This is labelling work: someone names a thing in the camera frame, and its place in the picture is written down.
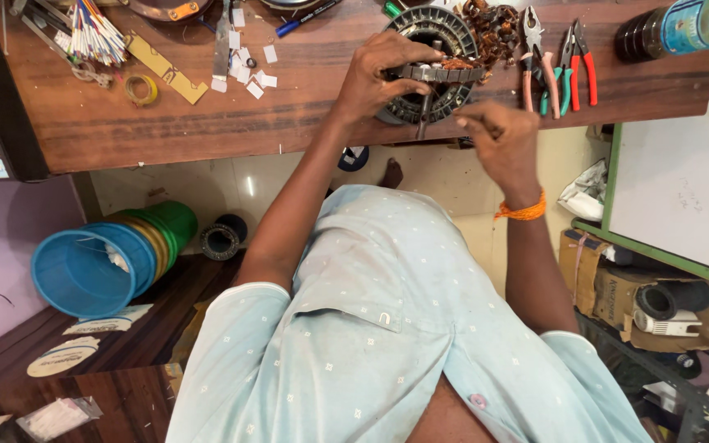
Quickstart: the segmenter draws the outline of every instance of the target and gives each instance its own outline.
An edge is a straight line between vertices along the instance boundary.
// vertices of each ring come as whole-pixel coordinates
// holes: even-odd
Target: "orange thread bracelet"
[[[513,218],[515,220],[522,220],[524,222],[528,222],[530,220],[535,220],[536,218],[540,217],[546,212],[546,191],[541,188],[540,189],[540,200],[538,201],[537,204],[526,207],[524,209],[520,210],[510,210],[509,207],[507,207],[507,204],[503,201],[502,203],[499,204],[499,212],[494,214],[494,219],[496,220],[497,218],[500,217],[508,217],[508,218]]]

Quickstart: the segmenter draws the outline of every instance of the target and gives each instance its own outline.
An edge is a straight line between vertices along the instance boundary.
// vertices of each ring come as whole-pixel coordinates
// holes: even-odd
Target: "wire cutter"
[[[559,66],[554,68],[554,78],[559,80],[563,77],[563,100],[559,104],[559,114],[565,115],[568,111],[568,103],[570,103],[570,76],[574,70],[570,67],[570,58],[574,52],[574,27],[571,26],[565,33],[563,40],[563,52],[559,55]],[[546,88],[544,94],[540,96],[540,115],[546,115],[549,102],[549,90]]]
[[[527,44],[527,53],[521,56],[521,65],[524,68],[523,73],[523,90],[524,90],[524,107],[527,111],[533,112],[533,96],[532,86],[530,84],[533,75],[540,82],[540,75],[536,74],[533,67],[533,57],[538,57],[540,60],[540,69],[543,72],[545,86],[548,87],[551,96],[551,116],[559,118],[559,96],[557,92],[557,81],[554,78],[554,71],[551,69],[551,52],[545,52],[543,46],[540,45],[540,33],[543,31],[540,28],[540,21],[535,14],[535,8],[529,6],[524,9],[524,18],[522,19],[524,27],[524,40]]]
[[[581,28],[581,22],[579,19],[576,19],[573,26],[574,54],[570,59],[570,67],[574,70],[574,73],[570,76],[570,92],[573,96],[574,110],[579,110],[579,57],[585,59],[585,65],[587,66],[587,80],[589,80],[590,84],[590,106],[596,106],[598,104],[596,66],[592,61],[592,54],[590,54],[590,50],[587,48],[585,35],[582,34]]]

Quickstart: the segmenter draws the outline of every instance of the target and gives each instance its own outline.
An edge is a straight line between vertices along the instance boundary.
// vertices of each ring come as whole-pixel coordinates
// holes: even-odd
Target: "shirt button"
[[[469,402],[474,404],[476,408],[484,410],[486,408],[486,399],[480,394],[472,394],[469,396]]]

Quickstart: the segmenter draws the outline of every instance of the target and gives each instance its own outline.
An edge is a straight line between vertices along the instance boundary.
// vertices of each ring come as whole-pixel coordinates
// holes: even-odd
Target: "metal ruler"
[[[215,55],[212,59],[212,78],[226,81],[229,75],[229,31],[231,31],[231,0],[223,0],[223,13],[215,31]]]

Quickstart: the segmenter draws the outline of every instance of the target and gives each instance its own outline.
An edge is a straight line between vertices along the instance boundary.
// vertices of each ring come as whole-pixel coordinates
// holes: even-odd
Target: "foot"
[[[399,165],[395,158],[390,158],[388,160],[388,168],[384,171],[384,178],[379,182],[379,186],[388,189],[397,189],[399,185],[401,185],[401,180],[403,180],[401,165]]]

